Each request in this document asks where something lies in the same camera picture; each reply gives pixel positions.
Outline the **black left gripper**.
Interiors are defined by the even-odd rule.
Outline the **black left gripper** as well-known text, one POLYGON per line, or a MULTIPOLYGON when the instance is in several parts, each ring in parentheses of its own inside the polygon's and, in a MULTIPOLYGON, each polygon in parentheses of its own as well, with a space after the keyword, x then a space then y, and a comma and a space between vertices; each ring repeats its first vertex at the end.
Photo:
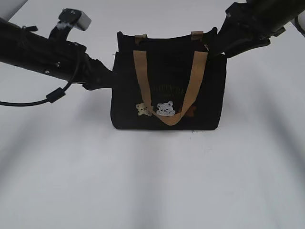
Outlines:
POLYGON ((79 43, 43 39, 38 42, 38 50, 38 73, 81 84, 88 91, 118 85, 118 75, 91 58, 79 43))

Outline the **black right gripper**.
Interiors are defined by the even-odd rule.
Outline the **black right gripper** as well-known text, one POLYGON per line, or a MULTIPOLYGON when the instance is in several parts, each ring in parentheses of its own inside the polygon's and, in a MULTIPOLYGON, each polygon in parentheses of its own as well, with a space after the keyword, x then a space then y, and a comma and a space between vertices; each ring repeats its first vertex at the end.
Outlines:
POLYGON ((253 13, 248 3, 234 2, 226 11, 224 23, 211 44, 211 56, 223 53, 232 58, 246 51, 270 45, 270 38, 285 32, 272 31, 253 13))

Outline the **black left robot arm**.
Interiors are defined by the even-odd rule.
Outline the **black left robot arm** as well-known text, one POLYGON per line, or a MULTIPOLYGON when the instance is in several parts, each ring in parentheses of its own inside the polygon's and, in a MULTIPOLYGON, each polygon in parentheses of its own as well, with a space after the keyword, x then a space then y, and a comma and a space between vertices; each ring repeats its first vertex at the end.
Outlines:
POLYGON ((0 21, 0 61, 48 75, 86 90, 116 88, 119 75, 86 53, 86 47, 66 40, 56 40, 33 33, 33 27, 21 28, 0 21))

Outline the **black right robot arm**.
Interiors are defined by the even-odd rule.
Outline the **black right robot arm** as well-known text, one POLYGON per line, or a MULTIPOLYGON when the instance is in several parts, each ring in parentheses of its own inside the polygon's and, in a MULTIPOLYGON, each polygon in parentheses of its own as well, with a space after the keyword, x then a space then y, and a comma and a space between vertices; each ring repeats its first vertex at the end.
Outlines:
POLYGON ((234 2, 225 11, 224 23, 209 47, 211 56, 232 58, 241 53, 270 45, 271 37, 285 32, 292 23, 305 33, 304 0, 248 0, 234 2))

